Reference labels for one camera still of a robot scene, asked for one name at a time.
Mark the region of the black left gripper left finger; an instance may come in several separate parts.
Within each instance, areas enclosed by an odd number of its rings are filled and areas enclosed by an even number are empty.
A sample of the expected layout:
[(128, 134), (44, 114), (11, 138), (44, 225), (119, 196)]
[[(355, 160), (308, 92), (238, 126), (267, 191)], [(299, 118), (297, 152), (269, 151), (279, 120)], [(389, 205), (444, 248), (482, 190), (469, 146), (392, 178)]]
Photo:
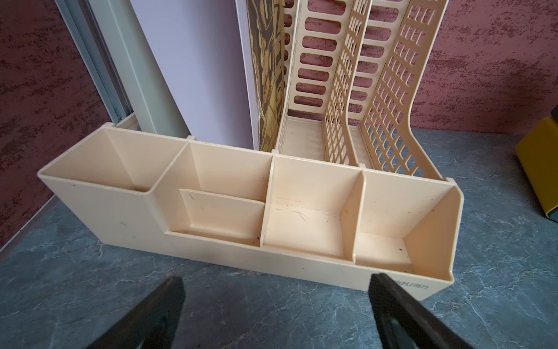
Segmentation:
[(170, 276), (88, 348), (170, 348), (185, 301), (183, 280)]

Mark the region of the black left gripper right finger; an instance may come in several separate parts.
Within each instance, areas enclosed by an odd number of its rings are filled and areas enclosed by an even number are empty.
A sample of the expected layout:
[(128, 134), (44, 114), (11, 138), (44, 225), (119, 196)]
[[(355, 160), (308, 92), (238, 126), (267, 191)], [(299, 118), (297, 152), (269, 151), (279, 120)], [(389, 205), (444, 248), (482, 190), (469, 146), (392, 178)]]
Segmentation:
[(369, 284), (376, 328), (383, 348), (471, 348), (385, 273)]

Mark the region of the teal drawer cabinet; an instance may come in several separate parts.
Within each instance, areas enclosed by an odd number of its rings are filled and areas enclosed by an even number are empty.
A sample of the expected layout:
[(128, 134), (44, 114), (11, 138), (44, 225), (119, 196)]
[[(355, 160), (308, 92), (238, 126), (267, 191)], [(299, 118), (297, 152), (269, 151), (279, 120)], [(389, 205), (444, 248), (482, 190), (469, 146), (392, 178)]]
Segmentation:
[(557, 107), (521, 139), (516, 154), (544, 214), (557, 222)]

